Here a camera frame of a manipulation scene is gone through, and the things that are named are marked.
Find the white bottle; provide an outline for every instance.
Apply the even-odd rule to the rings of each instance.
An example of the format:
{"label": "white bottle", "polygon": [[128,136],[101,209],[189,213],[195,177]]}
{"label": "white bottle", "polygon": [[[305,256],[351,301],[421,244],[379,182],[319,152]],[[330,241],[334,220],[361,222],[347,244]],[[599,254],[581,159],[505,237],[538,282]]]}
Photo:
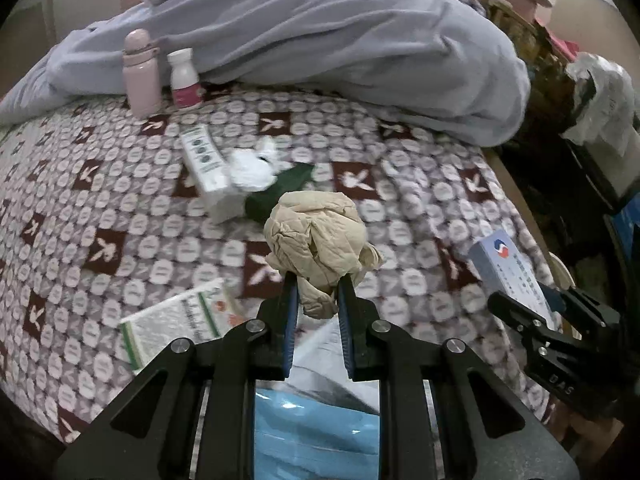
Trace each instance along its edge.
{"label": "white bottle", "polygon": [[167,56],[172,67],[171,93],[179,110],[193,110],[202,104],[204,92],[199,83],[198,73],[191,62],[192,54],[192,48],[184,48]]}

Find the gray blanket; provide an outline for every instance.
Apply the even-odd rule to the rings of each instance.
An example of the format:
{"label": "gray blanket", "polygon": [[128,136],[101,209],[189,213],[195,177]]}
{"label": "gray blanket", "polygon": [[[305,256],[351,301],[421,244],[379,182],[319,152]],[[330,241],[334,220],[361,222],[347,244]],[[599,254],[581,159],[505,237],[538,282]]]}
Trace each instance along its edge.
{"label": "gray blanket", "polygon": [[[511,41],[457,0],[168,0],[73,31],[7,94],[0,123],[123,94],[124,37],[140,27],[162,54],[193,47],[210,81],[330,89],[481,146],[515,133],[529,95]],[[166,84],[164,56],[161,69]]]}

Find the silver bolt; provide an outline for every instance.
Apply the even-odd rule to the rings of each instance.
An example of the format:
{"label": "silver bolt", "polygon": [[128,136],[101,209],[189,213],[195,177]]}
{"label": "silver bolt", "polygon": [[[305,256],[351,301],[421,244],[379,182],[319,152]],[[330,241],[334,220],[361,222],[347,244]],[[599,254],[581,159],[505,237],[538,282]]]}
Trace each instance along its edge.
{"label": "silver bolt", "polygon": [[252,334],[257,334],[258,332],[262,332],[266,325],[260,319],[252,319],[247,321],[246,329]]}
{"label": "silver bolt", "polygon": [[181,337],[180,339],[176,339],[171,343],[171,350],[176,354],[181,354],[183,352],[186,352],[190,346],[191,343],[189,342],[189,340]]}
{"label": "silver bolt", "polygon": [[371,323],[371,328],[373,329],[373,332],[383,334],[391,330],[391,323],[385,321],[384,319],[377,319],[373,323]]}
{"label": "silver bolt", "polygon": [[454,354],[462,354],[465,351],[466,345],[460,339],[449,339],[447,341],[447,350]]}

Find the beige wall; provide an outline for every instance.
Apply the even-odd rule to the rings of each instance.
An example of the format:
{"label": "beige wall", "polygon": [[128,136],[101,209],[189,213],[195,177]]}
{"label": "beige wall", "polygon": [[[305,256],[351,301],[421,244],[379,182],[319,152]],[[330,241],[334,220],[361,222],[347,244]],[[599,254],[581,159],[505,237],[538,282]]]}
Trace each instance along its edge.
{"label": "beige wall", "polygon": [[615,7],[603,0],[556,0],[548,27],[582,51],[622,65],[640,89],[640,45]]}

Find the white plastic bag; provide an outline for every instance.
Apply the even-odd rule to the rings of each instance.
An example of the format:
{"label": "white plastic bag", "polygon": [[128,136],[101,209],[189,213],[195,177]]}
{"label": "white plastic bag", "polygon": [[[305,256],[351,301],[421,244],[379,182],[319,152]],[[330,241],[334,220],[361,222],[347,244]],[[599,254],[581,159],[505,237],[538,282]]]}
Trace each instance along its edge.
{"label": "white plastic bag", "polygon": [[576,125],[562,137],[579,146],[601,137],[623,156],[633,128],[636,94],[631,77],[620,65],[600,56],[581,52],[566,73],[576,82],[574,103],[582,102],[589,79],[595,85],[595,95],[576,119]]}

